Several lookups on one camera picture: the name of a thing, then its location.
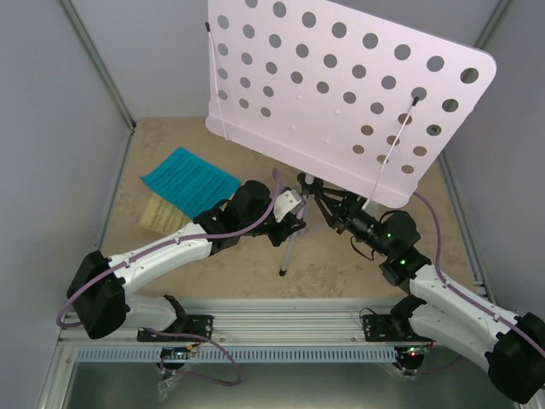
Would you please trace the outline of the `white music stand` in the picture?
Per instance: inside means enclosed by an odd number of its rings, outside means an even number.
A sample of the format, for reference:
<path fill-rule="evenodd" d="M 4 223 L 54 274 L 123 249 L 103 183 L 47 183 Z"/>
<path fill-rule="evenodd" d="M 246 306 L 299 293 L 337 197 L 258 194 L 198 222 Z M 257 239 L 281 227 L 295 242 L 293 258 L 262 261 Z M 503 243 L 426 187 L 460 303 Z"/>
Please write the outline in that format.
<path fill-rule="evenodd" d="M 208 130 L 405 206 L 496 76 L 479 49 L 330 1 L 211 1 Z"/>

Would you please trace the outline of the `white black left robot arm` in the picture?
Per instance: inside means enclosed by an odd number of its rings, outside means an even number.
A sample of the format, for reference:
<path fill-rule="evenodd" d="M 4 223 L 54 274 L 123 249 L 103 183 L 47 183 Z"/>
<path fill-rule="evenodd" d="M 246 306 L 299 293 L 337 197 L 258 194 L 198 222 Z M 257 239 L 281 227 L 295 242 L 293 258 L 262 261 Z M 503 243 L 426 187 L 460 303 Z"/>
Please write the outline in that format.
<path fill-rule="evenodd" d="M 110 257 L 90 252 L 68 287 L 68 305 L 91 339 L 111 335 L 127 320 L 157 329 L 168 340 L 179 339 L 186 332 L 186 319 L 174 298 L 145 301 L 135 293 L 176 268 L 237 245 L 243 236 L 266 236 L 280 246 L 305 227 L 297 216 L 304 204 L 294 189 L 276 187 L 271 192 L 261 182 L 247 181 L 230 199 L 165 238 Z"/>

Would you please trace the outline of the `yellow sheet music page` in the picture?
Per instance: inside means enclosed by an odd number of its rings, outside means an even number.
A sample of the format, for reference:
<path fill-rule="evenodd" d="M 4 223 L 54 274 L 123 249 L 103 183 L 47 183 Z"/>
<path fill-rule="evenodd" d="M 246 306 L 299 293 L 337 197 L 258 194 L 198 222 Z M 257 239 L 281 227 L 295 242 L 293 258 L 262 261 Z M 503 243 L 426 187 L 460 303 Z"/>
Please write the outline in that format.
<path fill-rule="evenodd" d="M 191 219 L 176 206 L 153 193 L 140 220 L 140 227 L 164 236 L 185 227 Z"/>

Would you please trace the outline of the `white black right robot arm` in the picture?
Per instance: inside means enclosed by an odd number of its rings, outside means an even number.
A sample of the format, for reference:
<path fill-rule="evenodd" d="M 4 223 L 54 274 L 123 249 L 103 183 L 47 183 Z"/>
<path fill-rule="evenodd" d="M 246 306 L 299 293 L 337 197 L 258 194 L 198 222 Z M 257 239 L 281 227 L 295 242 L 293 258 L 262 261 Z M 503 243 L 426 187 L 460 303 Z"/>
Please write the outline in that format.
<path fill-rule="evenodd" d="M 504 396 L 528 403 L 544 387 L 544 322 L 533 313 L 516 314 L 476 295 L 441 271 L 417 248 L 421 235 L 404 210 L 375 219 L 364 201 L 348 191 L 316 187 L 314 198 L 337 233 L 383 256 L 379 268 L 406 297 L 391 309 L 395 337 L 415 335 L 444 344 L 486 372 Z"/>

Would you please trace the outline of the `blue sheet music page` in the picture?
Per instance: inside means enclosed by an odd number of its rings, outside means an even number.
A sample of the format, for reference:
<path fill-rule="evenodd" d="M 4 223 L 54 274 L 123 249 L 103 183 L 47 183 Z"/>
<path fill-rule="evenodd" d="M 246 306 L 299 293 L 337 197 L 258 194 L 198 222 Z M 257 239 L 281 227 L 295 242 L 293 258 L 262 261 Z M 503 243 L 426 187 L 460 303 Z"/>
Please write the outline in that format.
<path fill-rule="evenodd" d="M 241 186 L 236 177 L 182 147 L 141 180 L 190 219 L 230 199 Z"/>

